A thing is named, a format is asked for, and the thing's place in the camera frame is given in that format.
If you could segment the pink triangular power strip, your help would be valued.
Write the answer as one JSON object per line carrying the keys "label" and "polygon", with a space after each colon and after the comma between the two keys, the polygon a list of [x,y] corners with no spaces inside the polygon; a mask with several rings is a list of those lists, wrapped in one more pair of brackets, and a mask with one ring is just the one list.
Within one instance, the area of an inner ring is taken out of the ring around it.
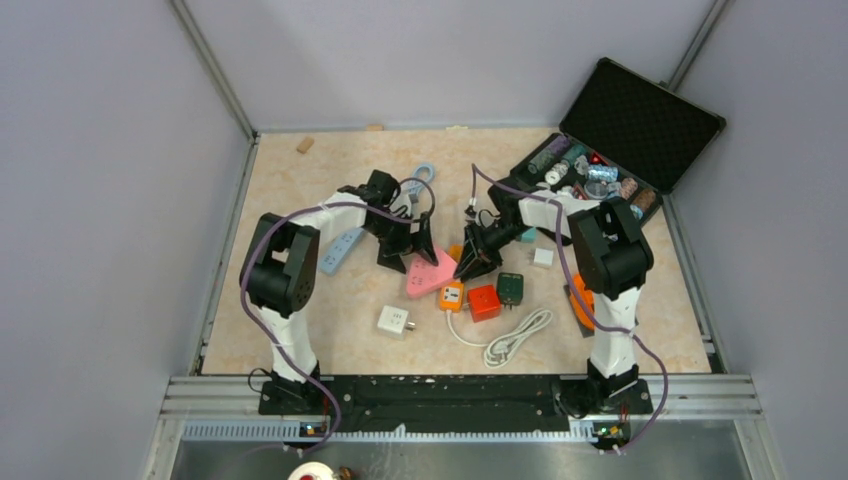
{"label": "pink triangular power strip", "polygon": [[444,250],[436,249],[437,265],[415,254],[407,269],[405,292],[417,299],[433,293],[454,281],[457,262]]}

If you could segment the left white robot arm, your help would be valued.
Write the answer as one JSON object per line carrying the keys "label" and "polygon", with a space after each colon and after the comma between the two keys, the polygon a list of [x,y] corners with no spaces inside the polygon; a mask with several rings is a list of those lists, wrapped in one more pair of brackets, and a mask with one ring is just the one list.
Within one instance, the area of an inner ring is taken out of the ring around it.
{"label": "left white robot arm", "polygon": [[416,211],[412,179],[375,170],[367,182],[338,188],[326,200],[287,216],[262,215],[239,274],[245,312],[269,338],[271,377],[284,385],[283,401],[297,413],[319,404],[318,360],[303,309],[312,297],[320,250],[361,229],[378,242],[379,266],[406,273],[405,258],[417,254],[436,266],[430,222],[434,205]]}

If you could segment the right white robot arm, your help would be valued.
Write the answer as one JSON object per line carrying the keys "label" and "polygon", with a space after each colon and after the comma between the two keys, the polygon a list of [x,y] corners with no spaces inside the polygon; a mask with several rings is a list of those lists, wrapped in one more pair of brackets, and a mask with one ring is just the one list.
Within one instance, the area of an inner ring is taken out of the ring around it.
{"label": "right white robot arm", "polygon": [[620,198],[579,200],[550,190],[524,193],[508,187],[502,192],[498,220],[487,227],[466,225],[455,277],[469,281],[499,268],[501,249],[531,227],[553,233],[557,242],[569,237],[594,302],[586,397],[594,409],[614,411],[638,381],[636,306],[654,263],[638,221]]}

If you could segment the orange power strip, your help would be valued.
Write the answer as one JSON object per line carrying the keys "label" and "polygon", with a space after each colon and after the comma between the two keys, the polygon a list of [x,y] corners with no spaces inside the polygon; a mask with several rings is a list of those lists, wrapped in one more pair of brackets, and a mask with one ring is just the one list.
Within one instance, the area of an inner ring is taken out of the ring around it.
{"label": "orange power strip", "polygon": [[[462,246],[455,244],[448,250],[448,255],[459,263],[462,253]],[[464,302],[464,284],[459,281],[453,281],[444,286],[439,294],[438,306],[445,312],[458,313],[461,311]]]}

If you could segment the white cube socket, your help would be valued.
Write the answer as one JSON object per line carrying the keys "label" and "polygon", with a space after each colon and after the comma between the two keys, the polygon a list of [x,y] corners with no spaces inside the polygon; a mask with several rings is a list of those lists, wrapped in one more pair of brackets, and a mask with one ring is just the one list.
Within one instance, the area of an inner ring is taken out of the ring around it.
{"label": "white cube socket", "polygon": [[376,323],[380,334],[395,340],[403,340],[407,333],[414,331],[416,327],[407,310],[390,305],[382,308]]}

